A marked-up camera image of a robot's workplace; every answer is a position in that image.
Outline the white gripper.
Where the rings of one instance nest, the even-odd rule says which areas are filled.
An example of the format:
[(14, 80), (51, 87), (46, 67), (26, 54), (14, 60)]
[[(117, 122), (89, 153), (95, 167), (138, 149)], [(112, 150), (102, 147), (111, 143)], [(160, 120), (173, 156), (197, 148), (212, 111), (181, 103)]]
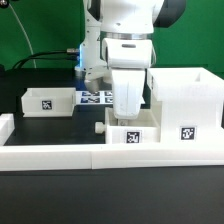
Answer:
[(136, 119), (141, 107), (145, 71), (112, 69), (111, 77), (114, 116), (117, 119)]

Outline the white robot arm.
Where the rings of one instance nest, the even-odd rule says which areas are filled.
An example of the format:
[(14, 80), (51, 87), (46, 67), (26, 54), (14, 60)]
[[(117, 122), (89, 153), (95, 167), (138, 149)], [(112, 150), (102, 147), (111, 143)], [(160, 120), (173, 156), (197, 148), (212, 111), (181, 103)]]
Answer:
[(152, 35), (184, 13), (187, 0), (83, 0), (85, 37), (78, 73), (94, 93), (112, 85), (114, 116), (138, 117), (147, 70), (156, 61)]

